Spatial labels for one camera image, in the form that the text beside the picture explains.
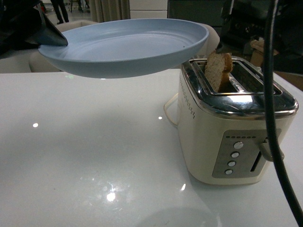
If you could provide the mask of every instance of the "person's leg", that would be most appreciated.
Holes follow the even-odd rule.
[[[82,9],[82,6],[81,6],[81,0],[78,0],[78,10],[81,11],[83,13],[83,9]]]
[[[57,0],[57,1],[58,1],[58,4],[59,4],[60,8],[61,8],[61,12],[62,12],[62,15],[63,15],[63,18],[64,18],[65,22],[69,22],[67,11],[66,11],[65,4],[64,4],[63,0]]]
[[[59,20],[59,24],[62,24],[63,23],[63,19],[62,19],[60,10],[59,10],[58,2],[57,2],[57,0],[51,0],[51,2],[52,2],[52,5],[53,5],[53,9],[55,10],[55,13],[57,15],[57,18]]]

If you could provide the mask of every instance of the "button panel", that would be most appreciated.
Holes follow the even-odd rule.
[[[259,144],[267,137],[264,130],[227,130],[222,138],[216,163],[214,178],[244,178],[258,176],[266,160],[263,156],[255,168]]]

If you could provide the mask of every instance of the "toaster lever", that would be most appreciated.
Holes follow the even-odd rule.
[[[271,155],[270,148],[269,148],[269,143],[268,143],[268,139],[267,138],[264,140],[263,143],[260,144],[259,148],[260,148],[260,152],[263,155],[263,157],[267,161],[273,162],[273,156]],[[280,149],[279,149],[279,151],[280,151],[280,155],[281,155],[282,159],[284,159],[284,153]]]

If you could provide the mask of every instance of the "toaster button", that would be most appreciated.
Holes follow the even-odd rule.
[[[240,153],[238,151],[232,152],[231,153],[231,157],[235,158],[235,157],[239,157]]]
[[[230,174],[232,174],[233,173],[233,170],[232,169],[227,169],[226,171],[225,171],[225,174],[226,175],[230,175]]]
[[[236,162],[235,161],[230,161],[230,162],[227,163],[227,165],[230,166],[230,167],[233,167],[233,166],[236,165]]]
[[[233,147],[234,147],[235,149],[240,149],[240,148],[243,147],[243,142],[241,142],[241,141],[236,142],[236,143],[233,145]]]

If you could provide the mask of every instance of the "curtain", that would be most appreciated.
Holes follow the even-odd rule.
[[[95,22],[130,19],[129,0],[89,0],[89,8]]]

